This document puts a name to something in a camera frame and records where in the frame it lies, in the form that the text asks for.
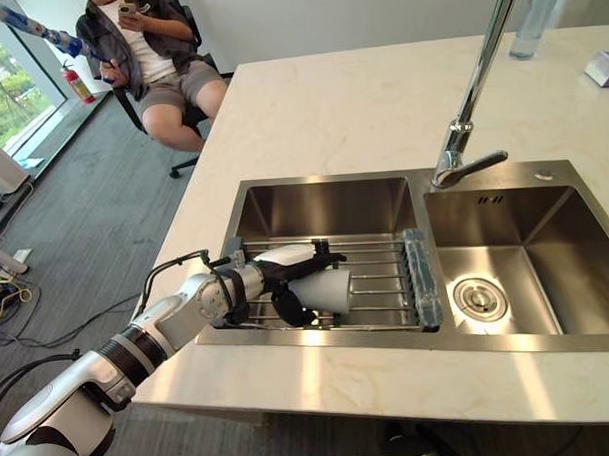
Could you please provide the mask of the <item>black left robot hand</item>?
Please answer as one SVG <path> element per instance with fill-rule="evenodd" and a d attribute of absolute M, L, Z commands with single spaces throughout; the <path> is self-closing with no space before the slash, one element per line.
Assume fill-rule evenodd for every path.
<path fill-rule="evenodd" d="M 254 258 L 262 272 L 264 292 L 277 315 L 291 327 L 312 324 L 317 311 L 346 314 L 350 302 L 350 271 L 338 267 L 347 257 L 327 243 L 290 244 Z"/>

